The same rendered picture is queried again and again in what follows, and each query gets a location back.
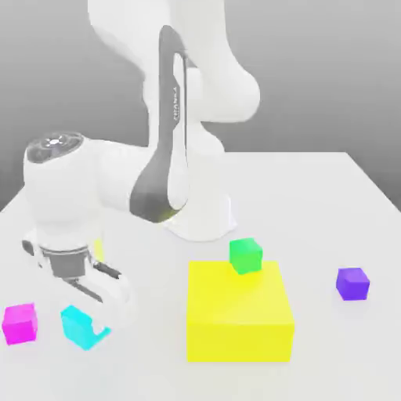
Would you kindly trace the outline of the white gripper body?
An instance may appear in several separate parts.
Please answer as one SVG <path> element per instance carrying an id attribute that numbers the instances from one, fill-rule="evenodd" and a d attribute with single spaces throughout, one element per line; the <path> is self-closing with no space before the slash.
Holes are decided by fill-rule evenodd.
<path id="1" fill-rule="evenodd" d="M 68 298 L 80 310 L 96 317 L 129 317 L 131 286 L 118 270 L 102 262 L 79 262 L 61 270 Z"/>

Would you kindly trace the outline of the small cyan cube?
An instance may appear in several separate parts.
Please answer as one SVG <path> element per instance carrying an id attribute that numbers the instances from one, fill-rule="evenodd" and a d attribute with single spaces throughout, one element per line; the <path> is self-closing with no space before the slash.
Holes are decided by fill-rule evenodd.
<path id="1" fill-rule="evenodd" d="M 81 349 L 88 351 L 111 333 L 104 327 L 99 333 L 94 331 L 92 317 L 73 305 L 66 307 L 61 313 L 63 333 Z"/>

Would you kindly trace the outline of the small magenta cube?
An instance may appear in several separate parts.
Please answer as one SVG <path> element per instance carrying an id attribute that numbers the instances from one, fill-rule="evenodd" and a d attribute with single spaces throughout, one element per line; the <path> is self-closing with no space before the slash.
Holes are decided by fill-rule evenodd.
<path id="1" fill-rule="evenodd" d="M 38 332 L 38 318 L 34 303 L 6 307 L 2 330 L 7 345 L 35 341 Z"/>

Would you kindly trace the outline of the small green cube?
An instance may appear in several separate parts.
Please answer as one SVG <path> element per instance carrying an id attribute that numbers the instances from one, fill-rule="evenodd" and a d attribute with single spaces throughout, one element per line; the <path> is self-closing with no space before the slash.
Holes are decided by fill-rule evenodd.
<path id="1" fill-rule="evenodd" d="M 254 238 L 231 240 L 229 243 L 229 262 L 240 275 L 261 270 L 262 257 L 262 247 Z"/>

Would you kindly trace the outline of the small purple cube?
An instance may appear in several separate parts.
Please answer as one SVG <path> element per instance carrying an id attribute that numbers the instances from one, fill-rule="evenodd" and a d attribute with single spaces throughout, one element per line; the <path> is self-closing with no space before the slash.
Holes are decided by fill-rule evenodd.
<path id="1" fill-rule="evenodd" d="M 336 279 L 336 288 L 343 301 L 366 300 L 370 280 L 359 267 L 340 268 Z"/>

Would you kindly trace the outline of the large yellow box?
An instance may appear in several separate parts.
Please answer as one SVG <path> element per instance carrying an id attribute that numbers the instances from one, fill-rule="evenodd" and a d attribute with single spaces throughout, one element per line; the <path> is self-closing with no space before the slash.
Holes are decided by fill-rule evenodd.
<path id="1" fill-rule="evenodd" d="M 244 275 L 225 261 L 190 262 L 188 361 L 283 363 L 291 358 L 293 338 L 294 317 L 277 262 Z"/>

